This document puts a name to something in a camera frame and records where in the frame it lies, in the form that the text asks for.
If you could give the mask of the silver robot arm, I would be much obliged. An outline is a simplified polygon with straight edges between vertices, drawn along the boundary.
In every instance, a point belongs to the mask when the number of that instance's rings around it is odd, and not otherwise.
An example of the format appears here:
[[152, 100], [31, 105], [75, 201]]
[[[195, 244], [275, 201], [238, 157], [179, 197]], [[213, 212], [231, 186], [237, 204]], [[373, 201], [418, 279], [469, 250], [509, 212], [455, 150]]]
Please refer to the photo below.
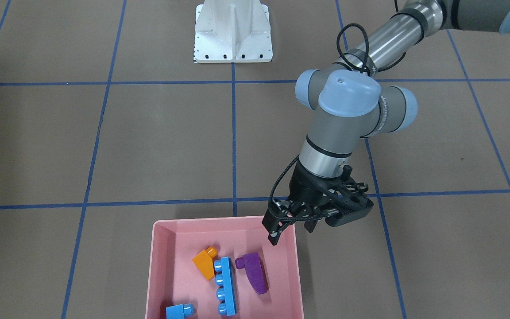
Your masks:
[[349, 159], [360, 139], [405, 129], [418, 112], [411, 91], [381, 87], [375, 75], [440, 30], [510, 34], [510, 0], [409, 0], [357, 47], [339, 51], [330, 67], [299, 76], [295, 97], [314, 117], [289, 164], [289, 196], [269, 196], [262, 224], [272, 245], [296, 222], [313, 232], [320, 220], [338, 227], [371, 211], [368, 185], [352, 178]]

